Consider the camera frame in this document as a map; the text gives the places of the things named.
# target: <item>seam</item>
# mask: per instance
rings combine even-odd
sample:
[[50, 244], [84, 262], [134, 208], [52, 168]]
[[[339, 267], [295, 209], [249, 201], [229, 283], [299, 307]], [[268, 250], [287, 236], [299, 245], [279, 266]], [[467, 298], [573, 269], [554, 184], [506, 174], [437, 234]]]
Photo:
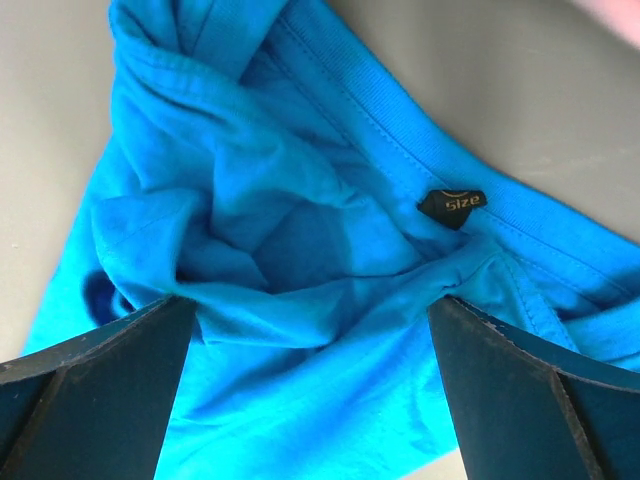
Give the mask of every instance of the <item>seam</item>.
[[196, 51], [196, 48], [198, 47], [198, 42], [200, 41], [200, 37], [202, 37], [202, 33], [205, 30], [205, 27], [207, 25], [207, 22], [209, 21], [210, 17], [211, 17], [211, 11], [213, 10], [213, 4], [214, 1], [211, 0], [209, 2], [209, 8], [207, 8], [207, 13], [204, 16], [204, 20], [203, 22], [200, 24], [200, 28], [198, 29], [198, 33], [196, 34], [195, 38], [193, 39], [193, 44], [191, 45], [191, 48], [189, 49], [189, 56], [193, 55], [193, 52]]
[[[356, 110], [358, 111], [358, 113], [363, 116], [363, 118], [365, 119], [365, 121], [371, 125], [377, 132], [379, 132], [382, 137], [396, 150], [398, 151], [404, 158], [408, 159], [411, 163], [411, 165], [414, 166], [414, 168], [416, 168], [418, 171], [420, 171], [421, 173], [427, 173], [428, 175], [430, 175], [432, 178], [437, 179], [438, 181], [440, 181], [443, 185], [447, 186], [446, 182], [442, 181], [437, 175], [433, 174], [431, 171], [429, 171], [429, 169], [421, 164], [420, 162], [418, 162], [415, 158], [413, 158], [412, 156], [410, 156], [401, 146], [398, 145], [397, 141], [391, 136], [389, 135], [388, 132], [386, 132], [385, 130], [383, 130], [380, 125], [377, 124], [377, 122], [375, 122], [374, 120], [371, 119], [370, 115], [368, 114], [368, 112], [366, 110], [364, 110], [359, 103], [357, 103], [355, 101], [355, 99], [353, 99], [353, 97], [349, 94], [349, 92], [347, 92], [344, 88], [342, 88], [337, 82], [334, 82], [333, 79], [331, 78], [330, 74], [327, 72], [327, 70], [323, 67], [323, 65], [321, 64], [321, 62], [319, 62], [316, 58], [315, 58], [315, 54], [310, 51], [310, 49], [302, 42], [301, 39], [299, 39], [297, 37], [297, 35], [293, 32], [292, 28], [290, 27], [290, 25], [286, 22], [285, 19], [283, 19], [282, 17], [278, 18], [277, 23], [279, 23], [282, 27], [283, 27], [283, 31], [287, 34], [287, 36], [293, 40], [295, 42], [295, 44], [299, 47], [300, 51], [310, 60], [312, 61], [325, 75], [325, 78], [330, 81], [342, 94], [342, 96], [345, 97], [345, 99], [352, 104]], [[271, 51], [271, 53], [275, 56], [277, 56], [275, 54], [275, 52], [273, 52], [273, 49], [270, 48], [269, 49]], [[286, 70], [286, 74], [287, 76], [294, 82], [294, 84], [296, 84], [298, 86], [298, 88], [301, 88], [302, 86], [300, 85], [300, 82], [297, 81], [297, 79], [295, 78], [295, 76], [292, 74], [292, 72], [286, 68], [283, 65], [282, 60], [280, 59], [280, 57], [277, 58], [273, 58], [273, 60], [278, 64], [278, 66], [280, 68], [283, 68], [283, 70]], [[319, 108], [318, 103], [315, 101], [315, 99], [313, 98], [313, 95], [311, 95], [306, 89], [304, 89], [303, 87], [301, 88], [301, 91], [305, 94], [305, 97], [307, 97], [307, 99], [309, 101], [311, 101], [317, 108]], [[319, 110], [321, 110], [322, 115], [326, 118], [327, 121], [329, 121], [332, 125], [334, 125], [334, 127], [336, 127], [335, 125], [335, 121], [333, 120], [332, 116], [330, 116], [328, 114], [328, 112], [325, 109], [319, 108]], [[347, 137], [347, 139], [352, 143], [352, 146], [354, 148], [356, 148], [361, 155], [363, 155], [365, 158], [367, 158], [363, 152], [361, 151], [361, 149], [359, 147], [356, 146], [356, 142], [353, 141], [353, 139], [346, 134], [346, 132], [342, 129], [342, 128], [338, 128], [340, 133]], [[417, 198], [419, 198], [419, 194], [417, 194], [417, 192], [413, 191], [413, 189], [408, 188], [408, 186], [404, 183], [404, 182], [400, 182], [398, 181], [398, 179], [393, 176], [390, 175], [388, 171], [386, 171], [386, 169], [381, 168], [381, 166], [379, 164], [376, 163], [376, 166], [385, 174], [387, 175], [390, 179], [392, 179], [394, 182], [397, 182], [407, 193], [409, 193], [412, 198], [415, 200]], [[494, 223], [494, 225], [496, 225], [497, 227], [499, 227], [500, 229], [504, 230], [504, 231], [508, 231], [511, 233], [515, 233], [521, 240], [533, 244], [535, 247], [540, 247], [542, 249], [544, 249], [545, 251], [547, 251], [550, 255], [552, 255], [553, 257], [556, 258], [561, 258], [563, 261], [569, 261], [572, 264], [574, 264], [575, 267], [581, 269], [582, 271], [590, 274], [590, 275], [596, 275], [598, 276], [598, 278], [600, 278], [601, 280], [603, 280], [605, 283], [607, 283], [608, 285], [610, 285], [612, 288], [618, 290], [619, 293], [622, 293], [624, 295], [627, 296], [627, 298], [630, 298], [632, 295], [629, 292], [628, 289], [622, 287], [621, 285], [617, 284], [613, 279], [607, 277], [605, 274], [603, 274], [602, 272], [596, 270], [595, 268], [584, 264], [583, 262], [571, 257], [570, 255], [561, 253], [557, 250], [555, 250], [553, 247], [551, 247], [550, 245], [547, 245], [546, 243], [535, 239], [527, 234], [525, 234], [524, 232], [520, 231], [519, 229], [515, 228], [513, 225], [506, 223], [503, 219], [495, 216], [493, 213], [488, 212], [486, 210], [479, 210], [480, 212], [483, 212], [482, 215], [485, 215], [487, 218], [489, 218], [489, 220]], [[545, 271], [546, 273], [549, 273], [546, 269], [544, 269], [543, 267], [539, 266], [540, 269], [542, 269], [543, 271]], [[557, 280], [559, 280], [561, 283], [563, 283], [566, 287], [570, 288], [571, 290], [577, 290], [577, 287], [574, 285], [569, 284], [567, 281], [565, 281], [564, 279], [560, 280], [558, 278], [556, 278]], [[596, 299], [590, 299], [592, 300], [594, 303], [599, 303]]]
[[498, 266], [499, 268], [501, 268], [503, 270], [506, 270], [507, 275], [511, 277], [511, 280], [513, 280], [513, 284], [515, 285], [515, 289], [516, 289], [515, 293], [516, 293], [516, 295], [518, 297], [517, 299], [519, 300], [520, 305], [524, 309], [524, 313], [527, 316], [527, 318], [529, 319], [529, 323], [531, 324], [531, 327], [532, 327], [534, 333], [539, 337], [540, 336], [540, 329], [538, 328], [538, 324], [534, 320], [533, 315], [531, 314], [531, 309], [530, 309], [529, 302], [526, 301], [525, 296], [522, 293], [522, 289], [520, 287], [520, 282], [518, 282], [516, 280], [515, 272], [510, 268], [508, 262], [505, 261], [503, 255], [501, 253], [498, 252], [498, 253], [493, 253], [493, 254], [489, 255], [489, 257], [486, 258], [484, 261], [482, 261], [480, 263], [480, 265], [478, 265], [478, 267], [475, 268], [471, 274], [467, 275], [464, 278], [464, 280], [461, 281], [460, 283], [458, 283], [456, 286], [462, 286], [463, 284], [467, 283], [471, 278], [473, 278], [474, 276], [478, 275], [479, 272], [485, 270], [491, 264], [496, 265], [496, 266]]
[[[165, 57], [168, 57], [168, 58], [160, 59], [159, 57], [162, 56], [163, 54], [165, 54]], [[157, 61], [149, 60], [148, 57], [145, 57], [144, 55], [141, 55], [138, 52], [133, 52], [130, 50], [126, 52], [126, 57], [131, 57], [136, 62], [146, 65], [147, 67], [154, 68], [156, 70], [183, 72], [182, 67], [186, 62], [190, 62], [191, 65], [189, 66], [190, 68], [188, 72], [186, 71], [183, 72], [185, 74], [193, 74], [194, 70], [196, 72], [206, 72], [210, 70], [210, 67], [208, 67], [206, 64], [199, 63], [192, 57], [179, 56], [174, 52], [162, 52], [158, 50], [153, 52], [150, 56], [156, 58]]]
[[544, 267], [541, 267], [537, 263], [535, 263], [535, 262], [533, 262], [533, 261], [531, 261], [531, 260], [529, 260], [527, 258], [524, 258], [522, 255], [517, 255], [517, 254], [513, 254], [513, 255], [518, 261], [527, 264], [529, 267], [534, 268], [534, 269], [538, 270], [539, 272], [544, 273], [545, 275], [548, 275], [553, 280], [555, 280], [555, 281], [561, 283], [562, 285], [564, 285], [565, 287], [569, 288], [571, 291], [573, 291], [579, 297], [581, 297], [581, 298], [583, 298], [583, 299], [585, 299], [585, 300], [587, 300], [587, 301], [589, 301], [591, 303], [595, 303], [595, 304], [601, 303], [597, 299], [592, 298], [591, 295], [589, 295], [588, 293], [581, 292], [580, 288], [578, 286], [574, 285], [573, 283], [571, 283], [570, 281], [565, 280], [564, 278], [560, 277], [559, 275], [556, 275], [553, 272], [549, 272]]
[[[322, 117], [329, 122], [335, 129], [336, 131], [342, 136], [343, 140], [346, 140], [347, 142], [349, 142], [349, 145], [351, 147], [353, 147], [356, 151], [358, 151], [360, 153], [360, 155], [366, 160], [369, 157], [365, 154], [364, 151], [362, 151], [362, 149], [360, 148], [360, 146], [358, 146], [353, 139], [350, 137], [350, 135], [338, 124], [336, 123], [333, 118], [331, 117], [331, 115], [329, 115], [324, 107], [316, 102], [316, 100], [307, 95], [306, 91], [301, 87], [301, 85], [294, 81], [293, 79], [293, 73], [284, 65], [280, 62], [280, 60], [277, 57], [277, 54], [275, 52], [272, 52], [270, 48], [265, 46], [265, 51], [266, 53], [269, 55], [269, 57], [273, 60], [273, 62], [277, 65], [277, 67], [282, 71], [282, 73], [284, 73], [288, 78], [290, 78], [294, 84], [294, 86], [296, 87], [296, 89], [298, 89], [298, 91], [300, 91], [300, 93], [316, 108], [318, 109], [318, 111], [321, 113]], [[411, 189], [398, 177], [396, 177], [394, 174], [392, 174], [391, 172], [389, 172], [386, 168], [384, 168], [382, 165], [376, 164], [376, 168], [378, 170], [380, 170], [387, 178], [389, 178], [394, 184], [398, 184], [402, 187], [402, 189], [405, 192], [409, 192], [411, 193]], [[438, 228], [445, 228], [445, 227], [441, 227], [440, 225], [438, 225], [435, 220], [429, 218], [429, 217], [425, 217], [426, 221], [432, 222], [434, 224], [434, 226], [438, 227]], [[400, 226], [396, 224], [396, 222], [394, 220], [391, 220], [391, 223], [393, 225], [395, 225], [398, 229], [400, 229]], [[404, 237], [404, 239], [411, 245], [414, 246], [414, 248], [416, 248], [416, 244], [424, 244], [427, 243], [428, 240], [421, 240], [418, 238], [412, 238], [410, 237], [408, 234], [405, 234], [405, 232], [401, 232], [402, 236]], [[421, 252], [418, 248], [416, 248], [416, 251], [418, 252], [418, 254], [424, 258], [425, 254], [423, 252]]]
[[176, 208], [175, 210], [172, 210], [171, 212], [167, 212], [164, 215], [161, 215], [160, 217], [154, 218], [153, 220], [148, 221], [144, 225], [141, 225], [140, 227], [135, 229], [133, 232], [129, 233], [126, 237], [119, 239], [117, 242], [110, 243], [109, 246], [107, 247], [107, 252], [106, 252], [107, 258], [111, 259], [113, 257], [113, 254], [114, 254], [113, 249], [115, 247], [121, 245], [122, 243], [126, 242], [127, 240], [131, 239], [132, 237], [138, 235], [140, 232], [142, 232], [143, 230], [147, 229], [151, 225], [153, 225], [155, 223], [158, 223], [161, 220], [164, 220], [166, 218], [174, 216], [176, 213], [180, 212], [181, 210], [182, 210], [182, 206]]
[[[525, 308], [525, 312], [527, 314], [527, 317], [529, 317], [529, 320], [531, 321], [531, 325], [533, 326], [534, 330], [536, 331], [536, 334], [541, 337], [540, 335], [540, 328], [538, 327], [538, 324], [536, 322], [536, 320], [534, 320], [533, 315], [531, 313], [531, 309], [530, 309], [530, 303], [531, 303], [531, 299], [525, 297], [525, 295], [523, 295], [521, 287], [520, 287], [520, 282], [517, 279], [516, 273], [514, 272], [513, 268], [511, 267], [511, 265], [509, 265], [509, 262], [506, 261], [504, 258], [500, 257], [500, 263], [506, 268], [507, 272], [509, 273], [509, 275], [511, 276], [513, 283], [516, 286], [516, 290], [518, 293], [518, 296], [520, 297], [520, 303], [524, 306]], [[547, 302], [547, 300], [539, 294], [535, 294], [535, 298], [538, 299], [538, 301], [542, 301], [543, 304], [549, 309], [550, 312], [553, 312], [553, 309], [551, 308], [551, 306], [549, 305], [549, 303]], [[569, 337], [568, 333], [564, 330], [562, 322], [558, 319], [558, 324], [560, 325], [560, 329], [559, 332], [560, 335], [562, 336], [562, 338], [564, 339], [564, 341], [566, 342], [566, 345], [572, 345], [575, 347], [575, 342]]]

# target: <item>t-shirt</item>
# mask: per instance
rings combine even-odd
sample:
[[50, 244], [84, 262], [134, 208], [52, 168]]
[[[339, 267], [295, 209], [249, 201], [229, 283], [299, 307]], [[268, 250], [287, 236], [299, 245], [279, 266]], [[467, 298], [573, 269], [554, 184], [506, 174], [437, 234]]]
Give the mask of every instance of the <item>t-shirt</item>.
[[[638, 246], [475, 158], [322, 1], [109, 18], [113, 136], [26, 353], [196, 300], [156, 478], [395, 479], [452, 450], [445, 295], [640, 369]], [[440, 190], [487, 205], [455, 230], [417, 208]]]

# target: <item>clothing label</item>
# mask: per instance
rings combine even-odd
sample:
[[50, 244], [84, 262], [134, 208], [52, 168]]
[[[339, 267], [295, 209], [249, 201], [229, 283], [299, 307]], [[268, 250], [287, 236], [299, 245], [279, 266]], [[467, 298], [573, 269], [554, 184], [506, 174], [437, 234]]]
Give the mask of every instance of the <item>clothing label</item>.
[[474, 208], [485, 205], [487, 197], [479, 190], [433, 190], [418, 204], [418, 210], [441, 225], [458, 230]]

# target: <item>gray background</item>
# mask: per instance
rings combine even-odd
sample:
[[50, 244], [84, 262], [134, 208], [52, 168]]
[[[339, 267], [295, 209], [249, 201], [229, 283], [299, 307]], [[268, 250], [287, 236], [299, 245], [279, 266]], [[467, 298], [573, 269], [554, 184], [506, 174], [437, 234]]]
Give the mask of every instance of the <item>gray background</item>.
[[[640, 240], [638, 53], [558, 0], [332, 3], [468, 148]], [[107, 4], [0, 2], [0, 361], [20, 351], [110, 133]], [[464, 473], [454, 454], [414, 478]]]

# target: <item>blue t-shirt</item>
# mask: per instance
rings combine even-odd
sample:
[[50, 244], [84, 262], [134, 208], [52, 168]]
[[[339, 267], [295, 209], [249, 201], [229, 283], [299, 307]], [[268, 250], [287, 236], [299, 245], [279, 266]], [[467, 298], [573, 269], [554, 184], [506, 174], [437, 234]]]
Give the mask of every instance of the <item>blue t-shirt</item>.
[[[113, 137], [27, 353], [108, 321], [109, 288], [195, 299], [158, 479], [394, 479], [450, 451], [447, 294], [640, 369], [640, 249], [474, 158], [322, 1], [110, 21]], [[454, 231], [416, 208], [437, 189], [488, 206]]]

